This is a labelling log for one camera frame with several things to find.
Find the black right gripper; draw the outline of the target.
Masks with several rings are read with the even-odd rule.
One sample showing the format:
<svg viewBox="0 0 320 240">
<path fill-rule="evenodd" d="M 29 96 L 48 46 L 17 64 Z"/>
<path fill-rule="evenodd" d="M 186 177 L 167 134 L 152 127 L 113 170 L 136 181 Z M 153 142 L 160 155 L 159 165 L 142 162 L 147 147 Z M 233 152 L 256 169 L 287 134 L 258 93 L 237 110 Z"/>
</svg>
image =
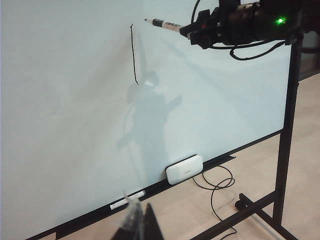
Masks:
<svg viewBox="0 0 320 240">
<path fill-rule="evenodd" d="M 252 4 L 239 0 L 220 0 L 213 10 L 198 12 L 194 4 L 190 24 L 179 29 L 191 45 L 202 49 L 248 48 L 252 42 Z"/>
</svg>

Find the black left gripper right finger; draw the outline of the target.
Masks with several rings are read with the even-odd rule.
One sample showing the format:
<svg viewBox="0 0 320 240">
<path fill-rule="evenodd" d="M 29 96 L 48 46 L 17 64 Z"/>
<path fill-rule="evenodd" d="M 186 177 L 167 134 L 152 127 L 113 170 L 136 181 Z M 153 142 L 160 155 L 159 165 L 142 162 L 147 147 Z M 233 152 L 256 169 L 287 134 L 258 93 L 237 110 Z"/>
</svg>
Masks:
<svg viewBox="0 0 320 240">
<path fill-rule="evenodd" d="M 146 205 L 143 223 L 145 240 L 164 240 L 154 210 L 150 203 Z"/>
</svg>

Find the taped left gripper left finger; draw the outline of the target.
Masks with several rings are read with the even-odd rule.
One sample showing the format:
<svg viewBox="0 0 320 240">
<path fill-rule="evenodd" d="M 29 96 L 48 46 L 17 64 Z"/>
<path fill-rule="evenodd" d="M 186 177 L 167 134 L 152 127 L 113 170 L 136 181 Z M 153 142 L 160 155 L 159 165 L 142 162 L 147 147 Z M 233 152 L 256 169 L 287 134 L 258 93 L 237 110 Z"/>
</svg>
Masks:
<svg viewBox="0 0 320 240">
<path fill-rule="evenodd" d="M 125 217 L 119 228 L 112 236 L 112 240 L 143 240 L 144 239 L 144 214 L 141 201 L 137 196 L 124 194 L 128 206 L 125 209 Z"/>
</svg>

